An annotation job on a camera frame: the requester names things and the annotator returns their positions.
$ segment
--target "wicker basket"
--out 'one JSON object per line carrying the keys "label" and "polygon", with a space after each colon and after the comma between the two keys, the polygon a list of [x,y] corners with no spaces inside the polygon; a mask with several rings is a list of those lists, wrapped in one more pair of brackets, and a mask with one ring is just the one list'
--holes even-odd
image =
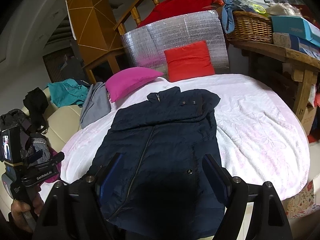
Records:
{"label": "wicker basket", "polygon": [[226,34],[227,39],[238,41],[257,41],[272,43],[271,19],[260,14],[234,11],[235,29]]}

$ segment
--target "person's hand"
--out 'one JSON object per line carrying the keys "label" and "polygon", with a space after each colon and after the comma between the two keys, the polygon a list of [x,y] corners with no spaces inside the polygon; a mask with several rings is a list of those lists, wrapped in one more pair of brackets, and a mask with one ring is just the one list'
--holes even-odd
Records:
{"label": "person's hand", "polygon": [[[41,188],[39,186],[35,186],[35,190],[37,192],[41,191]],[[40,212],[44,206],[44,203],[40,197],[40,194],[37,193],[36,197],[32,201],[32,205],[35,208],[35,213],[39,216]],[[24,202],[21,202],[19,200],[14,200],[11,204],[11,215],[14,220],[14,223],[16,226],[22,230],[25,230],[29,233],[32,233],[31,228],[28,226],[26,220],[24,219],[22,213],[30,211],[30,206]]]}

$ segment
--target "white blanket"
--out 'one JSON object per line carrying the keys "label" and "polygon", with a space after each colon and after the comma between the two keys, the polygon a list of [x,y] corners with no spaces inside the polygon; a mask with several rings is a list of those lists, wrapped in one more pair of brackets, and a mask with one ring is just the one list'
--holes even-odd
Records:
{"label": "white blanket", "polygon": [[112,103],[108,115],[80,130],[67,142],[62,150],[65,159],[61,179],[71,183],[87,172],[118,109],[146,100],[151,92],[174,86],[179,86],[181,91],[207,89],[221,98],[215,108],[217,140],[222,166],[232,176],[260,185],[269,180],[281,200],[297,194],[305,186],[310,159],[308,142],[299,122],[270,88],[239,74],[174,83],[157,78]]}

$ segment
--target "teal box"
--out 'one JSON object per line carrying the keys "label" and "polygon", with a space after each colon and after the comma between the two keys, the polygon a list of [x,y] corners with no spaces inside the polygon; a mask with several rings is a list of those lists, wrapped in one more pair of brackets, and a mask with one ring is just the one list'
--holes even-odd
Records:
{"label": "teal box", "polygon": [[272,16],[273,32],[288,33],[320,47],[320,30],[300,16]]}

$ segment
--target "blue cloth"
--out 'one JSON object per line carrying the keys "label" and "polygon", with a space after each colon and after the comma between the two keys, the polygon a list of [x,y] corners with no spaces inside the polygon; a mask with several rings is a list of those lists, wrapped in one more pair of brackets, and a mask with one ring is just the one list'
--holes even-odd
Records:
{"label": "blue cloth", "polygon": [[214,108],[207,90],[173,87],[119,109],[88,174],[107,166],[115,153],[124,168],[101,212],[111,224],[152,239],[194,240],[213,236],[223,218],[202,170],[210,153],[221,166]]}
{"label": "blue cloth", "polygon": [[235,22],[233,20],[233,11],[247,11],[255,12],[254,9],[241,0],[224,0],[225,5],[222,8],[221,22],[226,34],[231,33],[235,29]]}
{"label": "blue cloth", "polygon": [[48,83],[51,102],[57,107],[78,105],[82,107],[88,88],[79,85],[74,79],[66,79],[61,82]]}

